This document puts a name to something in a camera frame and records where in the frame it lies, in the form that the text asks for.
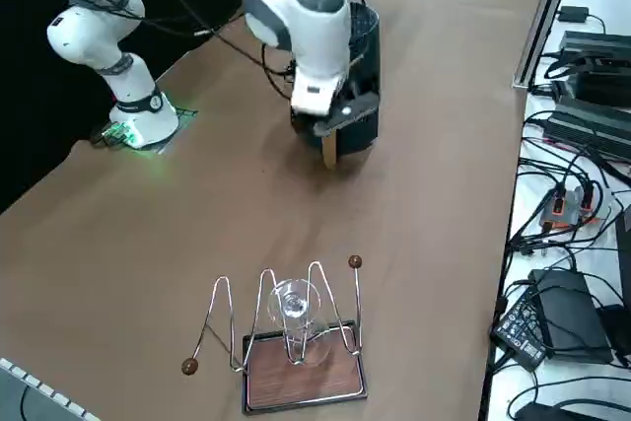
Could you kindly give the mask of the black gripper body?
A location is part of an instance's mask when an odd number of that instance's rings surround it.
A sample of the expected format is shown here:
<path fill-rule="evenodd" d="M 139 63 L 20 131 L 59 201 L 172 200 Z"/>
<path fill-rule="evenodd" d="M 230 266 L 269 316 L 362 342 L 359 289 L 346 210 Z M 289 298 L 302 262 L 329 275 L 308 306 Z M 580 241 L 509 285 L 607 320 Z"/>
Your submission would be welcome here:
<path fill-rule="evenodd" d="M 351 74 L 336 96 L 334 112 L 338 118 L 355 118 L 362 111 L 359 98 L 362 94 L 362 80 Z"/>

